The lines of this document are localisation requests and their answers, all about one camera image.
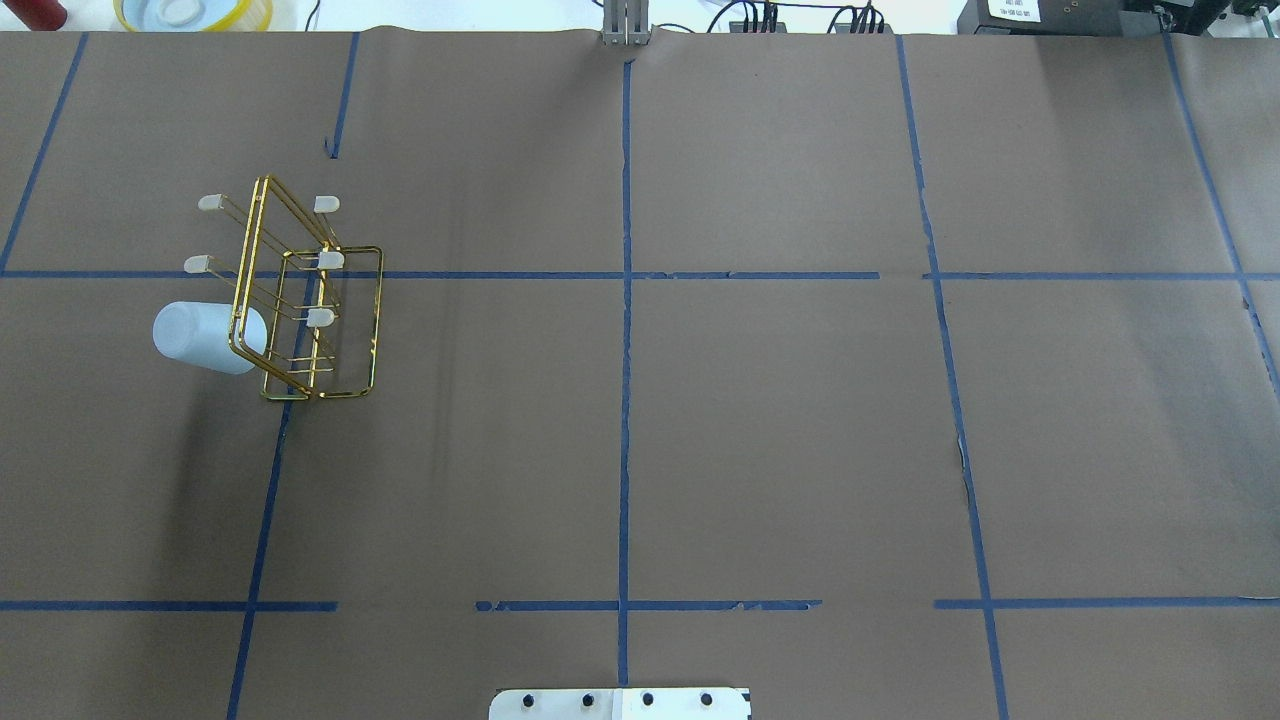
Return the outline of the light blue plastic cup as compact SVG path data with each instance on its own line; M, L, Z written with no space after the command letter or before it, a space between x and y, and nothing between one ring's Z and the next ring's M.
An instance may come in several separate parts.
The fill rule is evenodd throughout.
M242 375L253 364L230 347L233 306L173 302L154 319L152 341L165 357L228 375Z

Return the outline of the yellow rimmed blue bowl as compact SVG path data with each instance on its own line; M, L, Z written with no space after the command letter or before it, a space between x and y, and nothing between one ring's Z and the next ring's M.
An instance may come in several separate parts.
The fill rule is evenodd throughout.
M271 23L274 1L113 1L119 23L129 32L196 33L260 32Z

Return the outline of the red thermos bottle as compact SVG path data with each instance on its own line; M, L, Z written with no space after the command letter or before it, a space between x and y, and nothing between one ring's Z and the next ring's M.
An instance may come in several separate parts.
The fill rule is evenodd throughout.
M68 10L56 0L4 0L3 5L31 31L59 31L68 22Z

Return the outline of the aluminium frame post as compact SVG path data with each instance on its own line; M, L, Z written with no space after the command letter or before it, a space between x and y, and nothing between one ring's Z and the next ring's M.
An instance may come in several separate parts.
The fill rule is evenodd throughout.
M645 46L652 41L648 0L602 0L602 42L608 47Z

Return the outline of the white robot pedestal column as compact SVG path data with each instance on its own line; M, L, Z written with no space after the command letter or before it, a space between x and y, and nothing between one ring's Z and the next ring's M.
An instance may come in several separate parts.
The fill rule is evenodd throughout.
M489 719L750 719L750 692L732 687L507 689Z

